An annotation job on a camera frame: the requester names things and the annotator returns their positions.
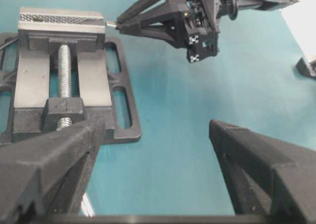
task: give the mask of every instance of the cable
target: cable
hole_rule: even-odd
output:
[[[2,45],[0,45],[0,51],[5,49],[7,46],[17,42],[18,40],[19,40],[19,37],[14,37],[11,40],[8,40],[7,42],[3,43]]]

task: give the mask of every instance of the threaded rod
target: threaded rod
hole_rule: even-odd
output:
[[[71,97],[71,56],[70,48],[62,45],[58,50],[58,97]],[[72,125],[70,118],[61,118],[57,122],[57,130]]]

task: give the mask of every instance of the vise movable jaw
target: vise movable jaw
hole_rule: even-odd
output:
[[[76,123],[105,116],[111,121],[101,13],[21,8],[18,33],[13,142],[56,130],[62,118]],[[59,97],[50,98],[50,73],[65,60],[69,64],[67,85],[59,74]],[[80,97],[71,97],[70,68],[78,71]],[[67,96],[60,96],[63,89],[68,90]]]

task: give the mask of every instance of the teal table surface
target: teal table surface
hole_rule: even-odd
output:
[[[134,1],[0,0],[0,32],[17,31],[21,6],[96,10],[115,20]],[[88,186],[96,214],[233,214],[208,138],[214,118],[316,148],[316,82],[294,68],[302,52],[280,12],[239,12],[220,28],[221,52],[197,64],[163,41],[107,31],[123,43],[143,135],[101,147]],[[2,124],[8,97],[0,100]]]

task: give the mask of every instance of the robotic arm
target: robotic arm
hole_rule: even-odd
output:
[[[216,56],[222,16],[239,10],[274,10],[299,0],[138,0],[112,26],[121,34],[161,39],[186,48],[190,63]]]

